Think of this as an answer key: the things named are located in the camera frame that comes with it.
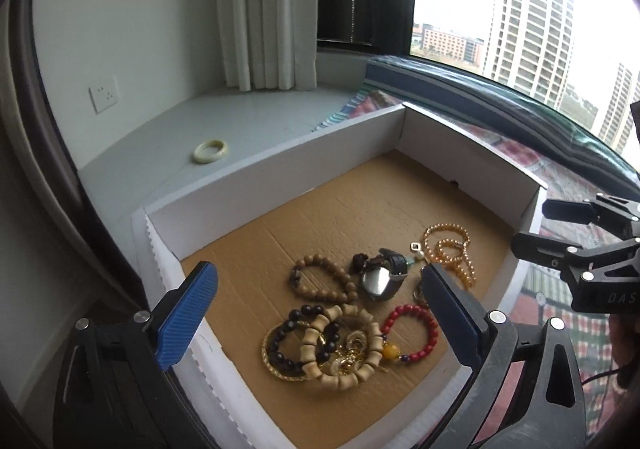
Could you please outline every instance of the electrical outlet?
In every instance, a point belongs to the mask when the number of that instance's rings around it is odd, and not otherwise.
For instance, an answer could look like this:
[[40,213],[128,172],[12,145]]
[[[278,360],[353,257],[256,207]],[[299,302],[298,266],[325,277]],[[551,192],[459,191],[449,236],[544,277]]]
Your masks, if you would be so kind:
[[96,79],[96,81],[89,86],[89,94],[94,103],[96,113],[111,108],[111,106],[116,104],[120,99],[116,78],[114,76]]

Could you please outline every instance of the curtain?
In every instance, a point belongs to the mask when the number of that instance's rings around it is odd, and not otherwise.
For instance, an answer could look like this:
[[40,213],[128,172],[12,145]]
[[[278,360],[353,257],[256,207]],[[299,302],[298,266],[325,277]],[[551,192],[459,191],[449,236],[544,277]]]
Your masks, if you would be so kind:
[[316,87],[318,0],[217,0],[227,86]]

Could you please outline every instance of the yellow bead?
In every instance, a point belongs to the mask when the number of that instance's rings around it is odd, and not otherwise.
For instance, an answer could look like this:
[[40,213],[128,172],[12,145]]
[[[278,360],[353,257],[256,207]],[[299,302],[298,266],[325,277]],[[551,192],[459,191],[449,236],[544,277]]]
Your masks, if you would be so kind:
[[382,348],[382,356],[387,360],[397,359],[400,356],[400,348],[395,344],[387,344]]

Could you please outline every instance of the checkered cloth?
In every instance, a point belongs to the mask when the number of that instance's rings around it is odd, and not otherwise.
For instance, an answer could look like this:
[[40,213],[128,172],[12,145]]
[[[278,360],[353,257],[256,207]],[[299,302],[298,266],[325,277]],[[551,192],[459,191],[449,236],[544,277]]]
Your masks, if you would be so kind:
[[[316,129],[338,124],[347,119],[400,104],[402,100],[395,96],[375,90],[365,82],[356,96],[339,112],[325,119]],[[540,155],[499,134],[482,129],[476,125],[455,121],[444,116],[450,122],[466,129],[484,143],[501,151],[517,164],[534,172],[548,184],[549,198],[580,201],[593,197],[598,188],[560,164]],[[593,225],[577,225],[555,222],[543,218],[541,234],[568,241],[575,241],[584,247],[608,244],[616,238]],[[572,343],[578,359],[581,380],[612,368],[611,344],[609,342],[609,323],[606,315],[580,314],[571,310],[572,296],[569,288],[557,270],[531,265],[525,278],[521,293],[537,297],[540,305],[538,317],[529,318],[530,323],[543,325],[550,317],[561,318],[569,328]],[[592,436],[602,426],[602,413],[607,391],[622,393],[615,384],[615,378],[603,378],[584,386],[586,401],[587,434]]]

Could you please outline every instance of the black cable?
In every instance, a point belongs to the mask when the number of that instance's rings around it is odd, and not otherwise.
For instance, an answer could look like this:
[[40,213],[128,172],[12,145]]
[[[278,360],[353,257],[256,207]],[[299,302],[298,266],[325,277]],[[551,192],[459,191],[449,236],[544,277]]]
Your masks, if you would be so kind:
[[616,368],[616,369],[609,369],[609,371],[603,371],[602,373],[596,373],[595,375],[592,375],[588,379],[584,379],[581,382],[581,384],[585,385],[591,381],[597,381],[598,379],[601,379],[603,377],[610,377],[611,375],[615,375],[619,371],[620,371],[620,368]]

